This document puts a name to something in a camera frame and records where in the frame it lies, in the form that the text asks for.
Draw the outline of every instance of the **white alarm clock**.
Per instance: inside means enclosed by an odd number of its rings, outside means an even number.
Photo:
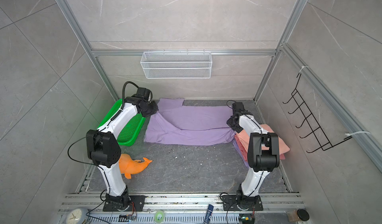
[[[72,210],[65,219],[65,224],[85,224],[88,220],[86,216],[88,209],[84,207],[78,207]]]

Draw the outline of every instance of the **stuffed animal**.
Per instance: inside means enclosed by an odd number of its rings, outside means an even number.
[[[130,155],[128,154],[121,154],[121,157],[118,161],[121,174],[125,174],[125,177],[127,179],[131,179],[131,174],[138,174],[141,171],[143,171],[149,163],[152,162],[152,160],[149,160],[147,158],[143,158],[143,162],[139,159],[132,160]]]

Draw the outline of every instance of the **blue glue stick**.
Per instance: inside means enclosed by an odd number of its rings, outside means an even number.
[[[210,223],[211,215],[212,215],[212,211],[213,211],[213,205],[208,205],[208,209],[207,209],[206,217],[204,218],[204,222],[203,222],[203,224],[208,224],[208,223]]]

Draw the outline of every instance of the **plush toy tail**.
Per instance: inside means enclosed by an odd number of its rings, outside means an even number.
[[[149,163],[151,163],[152,162],[152,160],[149,160],[148,158],[146,158],[146,157],[143,157],[143,160],[145,160],[146,162],[149,162]]]

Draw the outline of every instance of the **white arm segment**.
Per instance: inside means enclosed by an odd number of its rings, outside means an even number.
[[[251,133],[268,133],[268,131],[263,129],[252,115],[241,115],[239,118],[239,125],[246,131],[248,136],[251,136]],[[255,172],[250,168],[245,180],[241,184],[243,194],[248,197],[257,196],[261,184],[268,174],[268,171]]]
[[[115,139],[118,138],[119,133],[123,130],[129,120],[137,114],[137,107],[131,103],[125,103],[122,112],[115,118],[115,120],[110,121],[110,119],[98,130],[107,133],[111,132]],[[126,189],[126,184],[123,182],[121,172],[119,169],[119,162],[113,164],[110,168],[99,165],[101,168],[98,168],[101,173],[103,180],[106,183],[106,193],[110,196],[118,197]]]

